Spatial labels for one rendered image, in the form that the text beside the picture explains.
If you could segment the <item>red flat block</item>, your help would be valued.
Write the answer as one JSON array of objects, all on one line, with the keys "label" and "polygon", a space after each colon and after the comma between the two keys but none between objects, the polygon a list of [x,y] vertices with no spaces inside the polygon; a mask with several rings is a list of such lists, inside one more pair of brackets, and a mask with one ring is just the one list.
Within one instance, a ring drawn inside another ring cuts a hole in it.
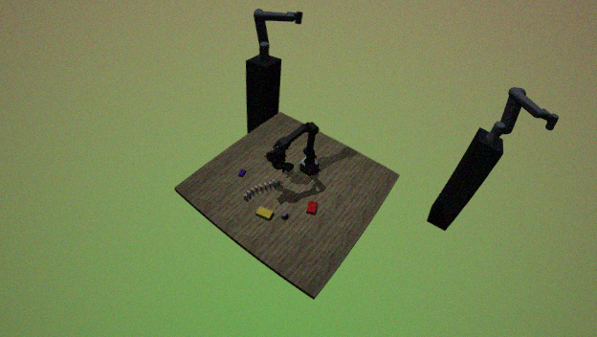
[{"label": "red flat block", "polygon": [[313,213],[313,214],[315,214],[317,205],[318,205],[317,202],[309,201],[308,208],[307,208],[307,213]]}]

